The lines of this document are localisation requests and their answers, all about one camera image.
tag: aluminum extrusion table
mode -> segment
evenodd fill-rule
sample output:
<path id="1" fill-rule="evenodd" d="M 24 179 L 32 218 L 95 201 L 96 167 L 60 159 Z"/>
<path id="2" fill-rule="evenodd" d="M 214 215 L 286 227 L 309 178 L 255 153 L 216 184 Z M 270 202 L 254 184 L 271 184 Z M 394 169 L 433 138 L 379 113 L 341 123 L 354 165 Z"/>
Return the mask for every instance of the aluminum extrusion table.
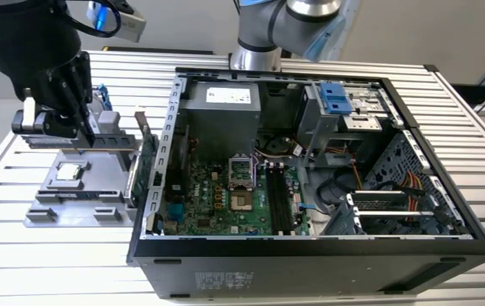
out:
<path id="1" fill-rule="evenodd" d="M 91 52 L 92 81 L 109 88 L 120 126 L 139 136 L 132 114 L 145 110 L 163 127 L 176 66 L 226 69 L 215 55 Z M 284 72 L 387 77 L 485 227 L 485 125 L 438 72 L 422 65 L 309 63 L 286 59 Z M 54 159 L 13 134 L 0 146 L 0 305 L 169 305 L 140 269 L 125 266 L 132 228 L 25 228 L 22 219 Z M 218 304 L 351 304 L 413 306 L 485 304 L 485 264 L 418 296 L 188 300 Z"/>

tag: orange wire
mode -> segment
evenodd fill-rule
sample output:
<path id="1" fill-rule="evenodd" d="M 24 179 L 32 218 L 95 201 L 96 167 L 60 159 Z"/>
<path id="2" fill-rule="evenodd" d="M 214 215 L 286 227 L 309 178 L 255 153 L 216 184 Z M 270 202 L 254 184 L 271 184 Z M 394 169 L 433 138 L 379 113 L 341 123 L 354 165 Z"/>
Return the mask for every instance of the orange wire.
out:
<path id="1" fill-rule="evenodd" d="M 354 163 L 354 158 L 355 158 L 355 155 L 353 154 L 353 171 L 354 171 L 354 176 L 355 176 L 355 187 L 358 190 L 362 190 L 362 181 L 359 180 L 359 175 L 358 175 L 358 170 L 355 168 L 355 163 Z"/>

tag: green circuit board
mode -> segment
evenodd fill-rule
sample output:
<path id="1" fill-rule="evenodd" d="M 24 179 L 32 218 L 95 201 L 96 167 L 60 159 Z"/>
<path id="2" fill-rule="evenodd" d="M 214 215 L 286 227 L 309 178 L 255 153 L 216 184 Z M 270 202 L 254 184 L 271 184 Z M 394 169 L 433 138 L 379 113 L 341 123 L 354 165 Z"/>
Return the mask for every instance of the green circuit board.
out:
<path id="1" fill-rule="evenodd" d="M 267 201 L 266 176 L 256 172 L 256 185 L 247 193 L 252 199 L 251 209 L 234 210 L 230 191 L 228 165 L 191 165 L 188 195 L 184 204 L 184 220 L 176 225 L 176 235 L 274 235 L 271 233 L 271 211 Z M 295 170 L 287 170 L 284 175 L 288 185 L 296 182 Z M 287 194 L 292 214 L 296 206 L 292 195 Z M 295 235 L 307 235 L 309 226 L 305 213 L 303 222 L 294 228 Z"/>

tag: white wall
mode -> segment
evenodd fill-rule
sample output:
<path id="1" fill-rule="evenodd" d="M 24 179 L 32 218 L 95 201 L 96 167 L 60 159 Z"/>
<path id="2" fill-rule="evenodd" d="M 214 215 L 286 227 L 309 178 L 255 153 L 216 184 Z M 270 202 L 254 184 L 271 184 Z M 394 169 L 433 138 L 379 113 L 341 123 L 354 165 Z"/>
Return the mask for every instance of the white wall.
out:
<path id="1" fill-rule="evenodd" d="M 362 0 L 343 61 L 434 64 L 450 82 L 485 71 L 485 1 Z"/>

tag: case label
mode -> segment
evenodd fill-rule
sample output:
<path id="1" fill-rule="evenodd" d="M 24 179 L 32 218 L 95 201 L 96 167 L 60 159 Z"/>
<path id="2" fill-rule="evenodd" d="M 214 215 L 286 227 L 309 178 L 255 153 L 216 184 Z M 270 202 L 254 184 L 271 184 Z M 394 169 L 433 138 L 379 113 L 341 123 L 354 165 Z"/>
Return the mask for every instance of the case label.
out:
<path id="1" fill-rule="evenodd" d="M 254 272 L 195 272 L 195 281 L 200 290 L 250 289 Z"/>

